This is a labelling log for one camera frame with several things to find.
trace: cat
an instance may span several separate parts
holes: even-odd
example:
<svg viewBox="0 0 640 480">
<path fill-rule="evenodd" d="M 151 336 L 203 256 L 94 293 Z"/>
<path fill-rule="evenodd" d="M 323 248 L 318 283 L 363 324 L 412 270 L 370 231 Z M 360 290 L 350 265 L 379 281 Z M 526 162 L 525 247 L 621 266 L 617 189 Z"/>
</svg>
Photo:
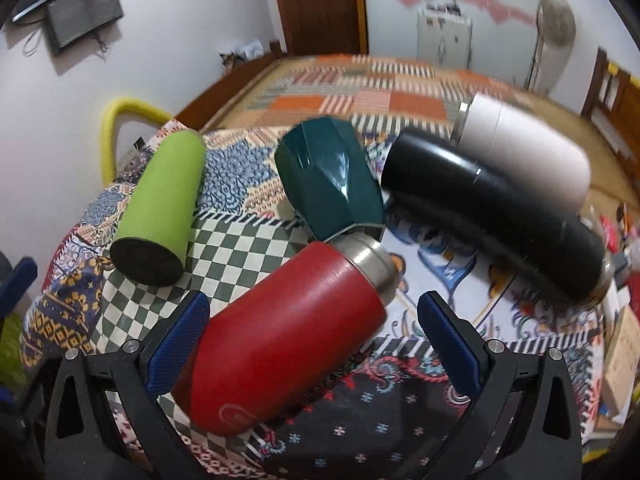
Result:
<svg viewBox="0 0 640 480">
<path fill-rule="evenodd" d="M 223 67 L 223 75 L 227 75 L 231 72 L 236 66 L 240 66 L 246 62 L 244 56 L 239 56 L 238 54 L 220 54 L 222 58 L 222 67 Z"/>
</svg>

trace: bottle label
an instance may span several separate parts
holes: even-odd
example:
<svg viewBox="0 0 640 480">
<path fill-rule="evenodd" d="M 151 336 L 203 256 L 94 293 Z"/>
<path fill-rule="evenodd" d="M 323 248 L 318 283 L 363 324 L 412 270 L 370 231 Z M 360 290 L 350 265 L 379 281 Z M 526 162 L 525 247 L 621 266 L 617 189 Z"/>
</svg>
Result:
<svg viewBox="0 0 640 480">
<path fill-rule="evenodd" d="M 238 404 L 223 404 L 218 411 L 218 416 L 223 424 L 232 430 L 241 433 L 254 427 L 258 419 Z"/>
</svg>

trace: red water bottle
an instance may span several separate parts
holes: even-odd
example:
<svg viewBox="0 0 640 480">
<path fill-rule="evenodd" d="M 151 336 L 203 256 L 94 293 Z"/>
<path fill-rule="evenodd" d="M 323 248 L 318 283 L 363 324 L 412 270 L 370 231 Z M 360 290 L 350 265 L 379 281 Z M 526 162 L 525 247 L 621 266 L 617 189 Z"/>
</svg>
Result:
<svg viewBox="0 0 640 480">
<path fill-rule="evenodd" d="M 397 285 L 391 257 L 363 233 L 311 243 L 211 318 L 175 400 L 213 434 L 250 430 L 366 343 Z"/>
</svg>

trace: door frame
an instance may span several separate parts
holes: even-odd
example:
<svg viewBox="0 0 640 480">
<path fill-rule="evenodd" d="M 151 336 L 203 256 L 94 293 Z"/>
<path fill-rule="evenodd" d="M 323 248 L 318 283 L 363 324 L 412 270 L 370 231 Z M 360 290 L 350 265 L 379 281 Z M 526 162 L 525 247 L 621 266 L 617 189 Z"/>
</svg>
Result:
<svg viewBox="0 0 640 480">
<path fill-rule="evenodd" d="M 290 49 L 289 45 L 293 45 L 293 38 L 289 30 L 289 22 L 287 21 L 287 15 L 282 0 L 276 0 L 278 2 L 278 12 L 280 13 L 280 21 L 282 22 L 282 31 L 284 32 L 284 39 L 287 43 L 287 50 Z M 360 54 L 369 53 L 369 38 L 367 35 L 367 9 L 364 0 L 356 0 L 356 9 L 358 13 L 358 36 L 360 43 Z"/>
</svg>

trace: yellow chair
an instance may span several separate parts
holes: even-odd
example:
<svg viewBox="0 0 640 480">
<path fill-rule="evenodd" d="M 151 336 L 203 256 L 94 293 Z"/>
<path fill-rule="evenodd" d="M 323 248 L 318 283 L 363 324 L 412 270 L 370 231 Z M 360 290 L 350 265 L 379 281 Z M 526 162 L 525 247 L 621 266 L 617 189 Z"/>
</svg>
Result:
<svg viewBox="0 0 640 480">
<path fill-rule="evenodd" d="M 116 178 L 113 126 L 118 114 L 123 112 L 142 115 L 144 118 L 160 125 L 174 118 L 170 113 L 133 97 L 119 97 L 111 101 L 102 116 L 102 127 L 100 129 L 100 171 L 102 173 L 102 183 L 105 186 L 108 186 Z"/>
</svg>

